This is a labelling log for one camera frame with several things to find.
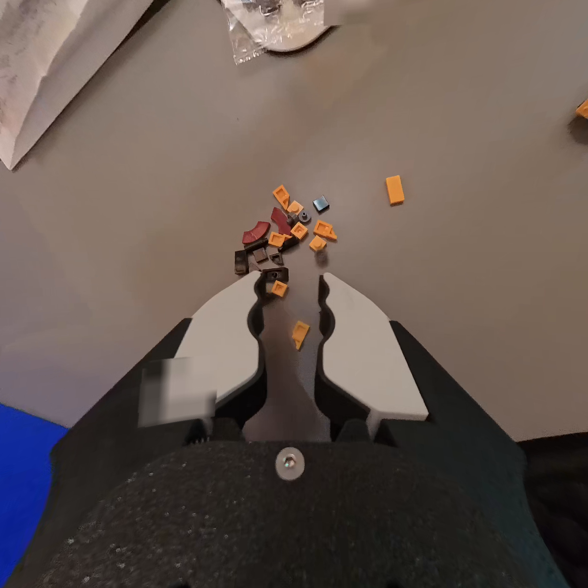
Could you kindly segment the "white paper bag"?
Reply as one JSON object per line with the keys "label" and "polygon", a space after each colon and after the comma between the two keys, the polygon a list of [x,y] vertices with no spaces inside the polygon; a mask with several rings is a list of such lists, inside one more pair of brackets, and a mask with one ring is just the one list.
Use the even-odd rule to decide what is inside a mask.
{"label": "white paper bag", "polygon": [[1,160],[12,170],[152,1],[1,1]]}

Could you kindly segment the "pile of small lego pieces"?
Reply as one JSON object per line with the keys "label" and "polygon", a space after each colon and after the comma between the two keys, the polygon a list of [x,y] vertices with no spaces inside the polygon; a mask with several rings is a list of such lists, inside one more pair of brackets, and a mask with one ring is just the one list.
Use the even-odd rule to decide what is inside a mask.
{"label": "pile of small lego pieces", "polygon": [[337,241],[337,235],[333,225],[321,218],[312,228],[310,211],[293,199],[283,184],[272,193],[277,206],[273,207],[270,220],[257,221],[252,229],[244,231],[242,247],[234,253],[233,267],[239,277],[259,273],[267,294],[284,297],[289,281],[284,255],[304,242],[314,254],[322,254],[329,242]]}

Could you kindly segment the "blue storage bin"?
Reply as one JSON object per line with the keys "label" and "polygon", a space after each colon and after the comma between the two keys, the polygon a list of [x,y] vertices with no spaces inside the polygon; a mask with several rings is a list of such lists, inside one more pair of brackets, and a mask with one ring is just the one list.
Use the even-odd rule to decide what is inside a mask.
{"label": "blue storage bin", "polygon": [[21,561],[45,509],[50,453],[68,428],[1,405],[1,587]]}

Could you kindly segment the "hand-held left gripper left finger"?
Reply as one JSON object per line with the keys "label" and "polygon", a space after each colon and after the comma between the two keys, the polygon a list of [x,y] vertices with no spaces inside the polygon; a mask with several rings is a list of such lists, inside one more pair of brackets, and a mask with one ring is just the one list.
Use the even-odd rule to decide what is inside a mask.
{"label": "hand-held left gripper left finger", "polygon": [[260,271],[219,292],[191,318],[175,353],[175,416],[246,423],[267,399]]}

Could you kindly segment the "clear bag of black parts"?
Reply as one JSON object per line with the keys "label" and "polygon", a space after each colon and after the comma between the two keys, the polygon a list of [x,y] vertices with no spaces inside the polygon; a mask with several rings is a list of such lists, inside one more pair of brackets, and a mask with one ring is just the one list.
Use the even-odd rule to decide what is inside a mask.
{"label": "clear bag of black parts", "polygon": [[220,1],[220,4],[227,18],[233,59],[237,65],[270,52],[262,47],[262,43],[272,32],[327,26],[324,1]]}

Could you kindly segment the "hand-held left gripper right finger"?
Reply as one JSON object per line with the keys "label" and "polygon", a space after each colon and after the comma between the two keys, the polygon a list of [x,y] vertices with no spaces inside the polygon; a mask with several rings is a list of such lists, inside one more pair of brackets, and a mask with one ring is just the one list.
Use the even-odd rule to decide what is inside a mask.
{"label": "hand-held left gripper right finger", "polygon": [[318,302],[315,403],[330,438],[353,419],[371,438],[383,420],[425,422],[429,411],[386,314],[332,273],[319,278]]}

